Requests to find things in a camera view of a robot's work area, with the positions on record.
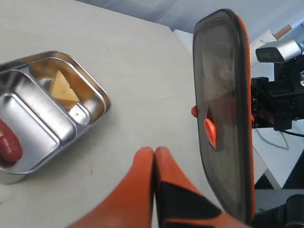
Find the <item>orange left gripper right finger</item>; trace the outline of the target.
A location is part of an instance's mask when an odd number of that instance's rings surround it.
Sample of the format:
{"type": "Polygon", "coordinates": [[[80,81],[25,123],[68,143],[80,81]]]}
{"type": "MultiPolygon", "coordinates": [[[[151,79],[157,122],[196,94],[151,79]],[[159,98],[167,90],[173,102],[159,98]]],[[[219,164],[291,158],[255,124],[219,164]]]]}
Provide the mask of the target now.
{"type": "Polygon", "coordinates": [[[221,211],[187,178],[167,147],[155,151],[155,196],[161,228],[248,228],[252,221],[252,151],[248,151],[248,171],[242,194],[245,218],[232,214],[224,200],[215,192],[224,208],[221,211]]]}

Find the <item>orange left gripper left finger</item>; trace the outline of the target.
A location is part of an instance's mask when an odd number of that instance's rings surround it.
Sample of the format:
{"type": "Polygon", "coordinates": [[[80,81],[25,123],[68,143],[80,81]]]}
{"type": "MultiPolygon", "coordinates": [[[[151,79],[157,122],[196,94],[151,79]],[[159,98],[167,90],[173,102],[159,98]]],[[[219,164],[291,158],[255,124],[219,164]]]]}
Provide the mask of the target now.
{"type": "Polygon", "coordinates": [[[128,173],[92,211],[70,228],[150,228],[153,209],[154,151],[139,149],[128,173]]]}

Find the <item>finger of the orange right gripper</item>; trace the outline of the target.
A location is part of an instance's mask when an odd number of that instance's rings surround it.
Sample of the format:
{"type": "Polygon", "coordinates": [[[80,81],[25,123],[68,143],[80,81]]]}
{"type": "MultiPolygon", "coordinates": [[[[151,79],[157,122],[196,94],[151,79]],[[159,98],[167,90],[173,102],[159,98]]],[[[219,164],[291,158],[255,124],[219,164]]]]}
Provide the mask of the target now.
{"type": "Polygon", "coordinates": [[[193,106],[191,109],[191,114],[193,117],[197,118],[198,117],[198,110],[197,110],[197,106],[193,106]]]}

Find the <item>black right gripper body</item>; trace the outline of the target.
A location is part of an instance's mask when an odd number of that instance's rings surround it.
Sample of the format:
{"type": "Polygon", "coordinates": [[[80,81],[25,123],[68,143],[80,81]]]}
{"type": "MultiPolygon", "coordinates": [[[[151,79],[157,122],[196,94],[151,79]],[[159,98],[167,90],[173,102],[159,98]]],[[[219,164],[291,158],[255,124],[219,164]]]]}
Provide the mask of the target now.
{"type": "Polygon", "coordinates": [[[304,60],[274,64],[274,80],[251,79],[252,127],[292,129],[292,122],[304,118],[304,60]]]}

